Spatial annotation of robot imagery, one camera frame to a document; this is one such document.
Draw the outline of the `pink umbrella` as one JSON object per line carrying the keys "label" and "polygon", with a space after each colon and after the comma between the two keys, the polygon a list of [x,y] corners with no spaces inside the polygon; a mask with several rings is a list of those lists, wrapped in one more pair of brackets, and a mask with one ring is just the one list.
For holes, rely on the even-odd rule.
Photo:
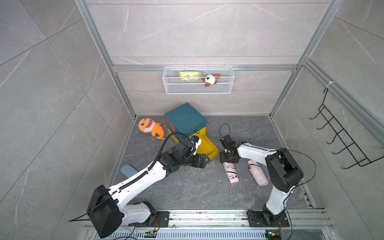
{"label": "pink umbrella", "polygon": [[233,164],[233,163],[224,162],[223,166],[224,166],[224,171],[225,171],[225,173],[229,179],[229,183],[231,185],[230,186],[230,194],[233,196],[234,195],[234,184],[239,182],[238,173],[237,173],[237,170],[235,168],[235,164]]}
{"label": "pink umbrella", "polygon": [[254,160],[249,160],[248,165],[249,165],[249,171],[253,176],[253,178],[255,179],[255,181],[257,182],[257,184],[261,187],[266,186],[269,183],[269,181],[265,176],[262,168],[259,166],[259,164]]}

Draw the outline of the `pink umbrella front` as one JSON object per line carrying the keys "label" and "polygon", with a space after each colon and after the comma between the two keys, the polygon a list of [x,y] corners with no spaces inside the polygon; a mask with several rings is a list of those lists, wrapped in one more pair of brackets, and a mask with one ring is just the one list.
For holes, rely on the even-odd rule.
{"label": "pink umbrella front", "polygon": [[235,164],[233,164],[233,163],[224,162],[223,166],[224,166],[224,171],[225,171],[225,173],[229,179],[229,183],[231,185],[230,186],[230,194],[233,196],[234,195],[234,184],[239,182],[238,173],[237,173],[237,170],[235,168]]}

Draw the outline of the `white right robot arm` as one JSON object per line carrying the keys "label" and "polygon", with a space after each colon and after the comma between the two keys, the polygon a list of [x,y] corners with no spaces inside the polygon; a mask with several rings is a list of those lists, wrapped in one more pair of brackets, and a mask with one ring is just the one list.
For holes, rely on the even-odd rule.
{"label": "white right robot arm", "polygon": [[248,159],[249,170],[254,179],[262,182],[264,174],[259,164],[267,167],[273,188],[263,211],[248,211],[250,224],[263,221],[266,226],[289,226],[285,220],[286,201],[291,191],[304,177],[304,173],[288,149],[270,150],[249,143],[238,145],[229,135],[220,139],[224,151],[220,152],[220,161],[231,184],[239,181],[235,163],[241,158]]}

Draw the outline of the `teal and yellow drawer box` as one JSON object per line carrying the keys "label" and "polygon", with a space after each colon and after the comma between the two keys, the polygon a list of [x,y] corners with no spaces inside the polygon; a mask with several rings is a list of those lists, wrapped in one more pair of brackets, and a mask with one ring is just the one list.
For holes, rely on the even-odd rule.
{"label": "teal and yellow drawer box", "polygon": [[198,136],[202,143],[198,154],[206,154],[211,160],[219,154],[218,148],[207,137],[207,119],[189,103],[165,113],[168,132],[181,132],[189,137]]}

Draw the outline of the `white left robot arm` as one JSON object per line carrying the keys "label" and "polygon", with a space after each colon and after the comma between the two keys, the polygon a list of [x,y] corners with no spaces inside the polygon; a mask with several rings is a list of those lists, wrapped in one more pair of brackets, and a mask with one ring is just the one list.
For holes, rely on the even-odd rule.
{"label": "white left robot arm", "polygon": [[147,201],[130,201],[154,183],[164,179],[182,166],[203,169],[210,162],[206,154],[197,152],[198,146],[182,140],[166,152],[161,152],[146,168],[125,181],[106,188],[97,187],[90,200],[87,216],[100,238],[106,238],[122,225],[157,224],[157,210]]}

